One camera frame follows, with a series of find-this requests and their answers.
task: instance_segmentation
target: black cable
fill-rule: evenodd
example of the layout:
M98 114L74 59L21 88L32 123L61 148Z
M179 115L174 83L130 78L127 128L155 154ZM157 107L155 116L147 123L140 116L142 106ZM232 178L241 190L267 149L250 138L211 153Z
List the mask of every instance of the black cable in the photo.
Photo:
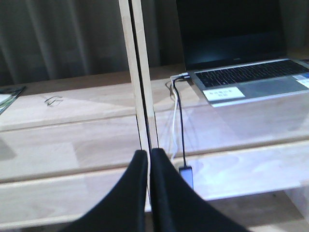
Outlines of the black cable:
M175 92L176 92L176 95L177 95L177 99L178 99L178 105L179 105L179 113L180 113L180 124L181 124L181 130L182 130L182 144L183 144L183 166L186 167L187 166L187 163L185 161L185 152L184 152L184 134L183 134L183 111L182 111L182 104L181 104L181 101L180 101L180 96L179 96L179 92L178 92L178 89L176 88L176 85L175 85L175 82L177 80L180 80L180 79L184 79L183 76L180 76L180 77L177 77L173 80L173 84L172 84L172 87L174 88Z

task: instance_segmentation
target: notebook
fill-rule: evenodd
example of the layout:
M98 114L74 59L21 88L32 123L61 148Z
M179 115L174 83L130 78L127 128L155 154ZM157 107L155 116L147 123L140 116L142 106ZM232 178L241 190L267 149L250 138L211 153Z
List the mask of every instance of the notebook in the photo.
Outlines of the notebook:
M279 0L177 0L186 70L213 106L309 91L287 59Z

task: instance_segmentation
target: wooden plank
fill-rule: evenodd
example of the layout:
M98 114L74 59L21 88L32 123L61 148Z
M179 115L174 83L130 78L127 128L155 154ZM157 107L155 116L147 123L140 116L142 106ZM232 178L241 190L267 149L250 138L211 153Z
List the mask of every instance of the wooden plank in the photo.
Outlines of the wooden plank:
M211 201L210 204L252 232L304 232L309 225L283 191ZM146 232L153 232L151 213L145 214ZM55 232L64 227L51 225L23 232Z
M139 51L139 62L141 69L143 97L146 105L147 122L149 128L149 137L152 147L158 147L158 139L155 124L154 102L150 84L150 72L148 64L147 46L145 39L145 30L143 22L143 14L140 0L132 0L132 10L134 15L135 33L137 39L137 49Z
M144 107L142 102L140 76L137 67L137 57L135 51L135 43L133 38L133 29L131 23L130 8L127 0L119 0L119 8L121 14L121 21L124 30L124 37L126 42L126 54L131 75L131 83L133 85L135 108L137 121L140 133L140 144L143 150L149 151L148 133L146 128L146 121L144 117Z
M179 83L188 154L278 144L309 138L308 93L267 101L213 108L188 82ZM154 98L160 147L169 154L173 101L163 80L156 80ZM176 123L180 134L180 123Z
M76 220L106 196L124 171L0 184L0 230Z
M45 100L60 96L48 106ZM0 131L135 114L130 83L20 96L0 117Z
M309 181L309 142L192 156L194 189L205 200L298 188ZM176 166L183 164L175 160Z
M0 182L126 167L137 149L135 116L0 132Z

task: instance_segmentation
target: white label sticker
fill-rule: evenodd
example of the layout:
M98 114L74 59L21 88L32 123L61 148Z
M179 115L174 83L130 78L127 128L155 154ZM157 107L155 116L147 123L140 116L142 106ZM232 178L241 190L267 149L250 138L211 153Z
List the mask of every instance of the white label sticker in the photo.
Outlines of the white label sticker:
M298 80L298 82L309 88L309 79Z
M210 89L203 91L207 100L218 101L233 98L244 98L245 95L237 87Z

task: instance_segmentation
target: curtain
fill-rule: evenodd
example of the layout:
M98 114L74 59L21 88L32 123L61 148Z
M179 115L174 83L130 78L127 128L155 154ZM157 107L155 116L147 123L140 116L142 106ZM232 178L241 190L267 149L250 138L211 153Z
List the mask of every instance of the curtain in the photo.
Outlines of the curtain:
M288 47L309 0L280 0ZM183 62L176 0L141 0L151 67ZM128 70L118 0L0 0L0 86Z
M116 0L0 0L0 86L128 70Z

